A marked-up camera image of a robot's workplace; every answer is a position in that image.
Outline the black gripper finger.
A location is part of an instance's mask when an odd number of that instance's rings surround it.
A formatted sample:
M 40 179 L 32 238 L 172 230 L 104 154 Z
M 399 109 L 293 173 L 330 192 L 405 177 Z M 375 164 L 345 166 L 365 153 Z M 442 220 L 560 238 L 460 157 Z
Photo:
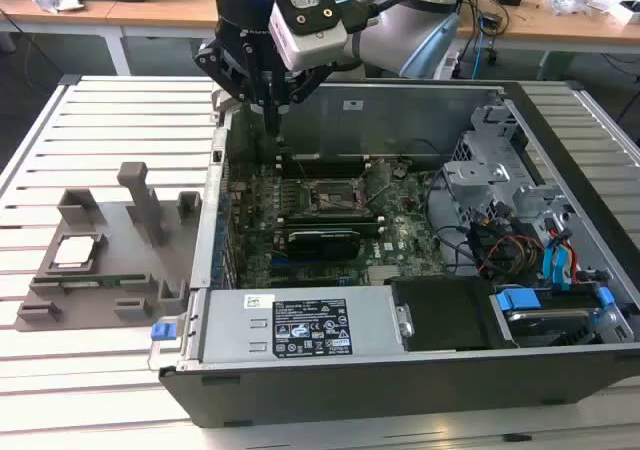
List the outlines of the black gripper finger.
M 263 117 L 268 134 L 276 133 L 276 105 L 261 65 L 262 51 L 254 37 L 241 37 L 234 57 L 224 41 L 213 38 L 194 57 L 197 66 L 234 99 Z
M 302 71 L 287 70 L 280 63 L 273 70 L 273 133 L 280 132 L 281 116 L 291 104 L 301 103 L 333 72 L 333 65 Z

